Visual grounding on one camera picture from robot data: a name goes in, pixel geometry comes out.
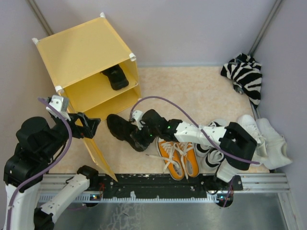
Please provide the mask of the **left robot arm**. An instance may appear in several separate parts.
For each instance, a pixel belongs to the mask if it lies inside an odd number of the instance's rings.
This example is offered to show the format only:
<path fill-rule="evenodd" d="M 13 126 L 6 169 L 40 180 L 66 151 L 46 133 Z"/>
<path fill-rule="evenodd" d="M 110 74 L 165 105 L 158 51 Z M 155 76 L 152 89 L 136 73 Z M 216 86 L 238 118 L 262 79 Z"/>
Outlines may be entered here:
<path fill-rule="evenodd" d="M 4 167 L 7 193 L 5 230 L 52 230 L 63 211 L 86 190 L 100 184 L 98 171 L 82 166 L 64 188 L 38 207 L 43 175 L 69 149 L 72 138 L 93 138 L 101 120 L 83 113 L 69 114 L 66 121 L 56 118 L 49 127 L 45 118 L 27 119 L 16 132 L 18 143 Z"/>

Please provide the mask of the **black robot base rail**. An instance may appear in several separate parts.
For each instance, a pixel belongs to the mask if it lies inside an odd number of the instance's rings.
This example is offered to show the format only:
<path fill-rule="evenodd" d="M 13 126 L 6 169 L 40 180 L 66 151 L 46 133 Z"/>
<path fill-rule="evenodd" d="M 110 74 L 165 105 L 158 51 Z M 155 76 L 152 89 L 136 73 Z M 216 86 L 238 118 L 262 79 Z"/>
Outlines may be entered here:
<path fill-rule="evenodd" d="M 241 177 L 229 183 L 213 174 L 174 180 L 169 174 L 117 174 L 117 180 L 100 175 L 96 185 L 77 196 L 75 202 L 93 207 L 98 203 L 213 202 L 221 203 L 227 193 L 242 191 Z"/>

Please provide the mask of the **zebra striped cloth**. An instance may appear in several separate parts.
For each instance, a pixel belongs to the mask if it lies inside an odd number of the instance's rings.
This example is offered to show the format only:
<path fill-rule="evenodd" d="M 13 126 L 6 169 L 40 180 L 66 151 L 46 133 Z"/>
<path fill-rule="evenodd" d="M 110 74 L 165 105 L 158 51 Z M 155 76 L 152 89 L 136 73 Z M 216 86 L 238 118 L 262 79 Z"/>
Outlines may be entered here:
<path fill-rule="evenodd" d="M 262 65 L 254 57 L 240 53 L 222 66 L 220 74 L 231 80 L 234 90 L 247 95 L 257 108 L 261 101 L 261 67 Z"/>

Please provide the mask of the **black shoe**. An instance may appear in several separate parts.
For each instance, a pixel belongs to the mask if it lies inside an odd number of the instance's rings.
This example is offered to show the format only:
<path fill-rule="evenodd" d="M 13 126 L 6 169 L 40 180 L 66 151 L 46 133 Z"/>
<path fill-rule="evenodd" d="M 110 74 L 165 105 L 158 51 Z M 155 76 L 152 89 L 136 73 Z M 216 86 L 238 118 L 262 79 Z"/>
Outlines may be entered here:
<path fill-rule="evenodd" d="M 108 115 L 106 123 L 110 133 L 115 138 L 128 142 L 135 151 L 145 151 L 155 140 L 155 136 L 152 136 L 148 131 L 139 129 L 119 115 Z"/>
<path fill-rule="evenodd" d="M 129 85 L 129 81 L 119 64 L 114 65 L 108 69 L 105 69 L 100 73 L 107 76 L 111 88 L 115 91 L 123 89 Z"/>

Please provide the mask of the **orange sneaker left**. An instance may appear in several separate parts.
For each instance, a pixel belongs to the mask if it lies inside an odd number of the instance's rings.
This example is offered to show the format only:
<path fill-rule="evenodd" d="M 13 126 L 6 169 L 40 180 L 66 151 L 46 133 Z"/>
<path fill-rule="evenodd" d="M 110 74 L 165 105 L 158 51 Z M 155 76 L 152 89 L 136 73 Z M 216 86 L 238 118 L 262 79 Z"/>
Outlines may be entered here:
<path fill-rule="evenodd" d="M 151 158 L 162 160 L 165 163 L 163 173 L 169 171 L 174 180 L 180 181 L 185 177 L 183 165 L 179 156 L 179 146 L 176 142 L 157 138 L 155 143 L 158 156 L 148 155 Z"/>

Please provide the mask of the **black white sneaker right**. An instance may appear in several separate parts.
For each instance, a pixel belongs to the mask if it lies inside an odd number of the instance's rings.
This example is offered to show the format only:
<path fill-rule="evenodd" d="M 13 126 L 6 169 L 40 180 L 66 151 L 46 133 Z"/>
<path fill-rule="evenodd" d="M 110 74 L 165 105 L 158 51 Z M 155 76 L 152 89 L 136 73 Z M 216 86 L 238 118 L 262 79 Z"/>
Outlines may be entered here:
<path fill-rule="evenodd" d="M 207 168 L 207 170 L 215 170 L 220 166 L 224 159 L 225 156 L 222 152 L 215 148 L 211 148 L 205 158 L 204 166 Z"/>

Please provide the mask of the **orange sneaker right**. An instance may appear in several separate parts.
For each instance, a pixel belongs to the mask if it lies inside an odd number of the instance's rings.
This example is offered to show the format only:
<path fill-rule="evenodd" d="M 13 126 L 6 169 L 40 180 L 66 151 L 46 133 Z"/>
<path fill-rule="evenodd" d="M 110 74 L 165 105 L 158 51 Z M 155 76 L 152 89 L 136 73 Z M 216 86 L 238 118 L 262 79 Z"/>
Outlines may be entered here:
<path fill-rule="evenodd" d="M 183 166 L 186 179 L 196 177 L 200 173 L 199 164 L 196 157 L 194 144 L 191 142 L 180 142 L 179 150 L 181 164 Z"/>

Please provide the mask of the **orange sneaker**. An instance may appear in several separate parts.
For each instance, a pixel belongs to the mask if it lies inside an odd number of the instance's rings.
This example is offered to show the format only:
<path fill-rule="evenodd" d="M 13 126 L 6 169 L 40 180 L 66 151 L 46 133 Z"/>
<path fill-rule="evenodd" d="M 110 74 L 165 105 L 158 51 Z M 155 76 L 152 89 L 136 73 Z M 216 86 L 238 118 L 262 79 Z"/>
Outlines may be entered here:
<path fill-rule="evenodd" d="M 163 173 L 169 171 L 174 180 L 180 181 L 185 177 L 183 165 L 179 156 L 179 146 L 176 142 L 157 138 L 155 143 L 158 156 L 148 155 L 151 158 L 162 160 L 165 163 Z"/>
<path fill-rule="evenodd" d="M 199 164 L 196 157 L 194 144 L 191 142 L 180 142 L 179 150 L 181 164 L 183 166 L 186 179 L 196 177 L 200 173 Z"/>

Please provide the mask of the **yellow shoe cabinet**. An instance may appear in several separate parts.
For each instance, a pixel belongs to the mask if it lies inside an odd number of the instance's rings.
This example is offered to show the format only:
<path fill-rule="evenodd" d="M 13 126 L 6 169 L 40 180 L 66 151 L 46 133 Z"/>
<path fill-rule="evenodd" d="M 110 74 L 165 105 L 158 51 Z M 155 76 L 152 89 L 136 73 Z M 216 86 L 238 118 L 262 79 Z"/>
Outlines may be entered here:
<path fill-rule="evenodd" d="M 32 39 L 56 92 L 71 113 L 105 120 L 141 98 L 136 56 L 101 13 L 98 18 L 38 40 Z M 128 85 L 113 90 L 107 70 L 119 65 Z"/>

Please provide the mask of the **yellow cabinet door panel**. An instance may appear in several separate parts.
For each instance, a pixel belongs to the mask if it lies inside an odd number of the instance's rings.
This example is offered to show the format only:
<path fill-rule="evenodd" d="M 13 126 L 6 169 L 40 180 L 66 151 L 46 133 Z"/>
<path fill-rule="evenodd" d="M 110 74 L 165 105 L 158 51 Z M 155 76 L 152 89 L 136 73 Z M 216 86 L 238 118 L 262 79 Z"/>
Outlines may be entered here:
<path fill-rule="evenodd" d="M 112 179 L 114 179 L 116 182 L 118 181 L 114 172 L 108 165 L 107 161 L 105 160 L 102 151 L 97 146 L 94 139 L 90 138 L 84 138 L 83 142 L 93 160 L 93 162 L 101 168 L 105 174 L 109 175 Z"/>

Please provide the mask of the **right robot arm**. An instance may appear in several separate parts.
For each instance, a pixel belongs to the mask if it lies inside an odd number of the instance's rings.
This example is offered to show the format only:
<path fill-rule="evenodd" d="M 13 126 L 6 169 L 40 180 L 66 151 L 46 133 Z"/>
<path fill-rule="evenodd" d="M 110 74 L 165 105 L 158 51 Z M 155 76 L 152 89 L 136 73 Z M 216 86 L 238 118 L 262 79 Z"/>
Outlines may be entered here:
<path fill-rule="evenodd" d="M 227 126 L 201 126 L 180 119 L 167 120 L 155 110 L 136 110 L 130 116 L 137 129 L 131 135 L 135 144 L 146 149 L 155 143 L 158 155 L 175 180 L 195 177 L 200 173 L 196 145 L 210 146 L 222 153 L 216 163 L 214 184 L 224 190 L 240 171 L 247 171 L 253 160 L 256 140 L 238 123 Z"/>

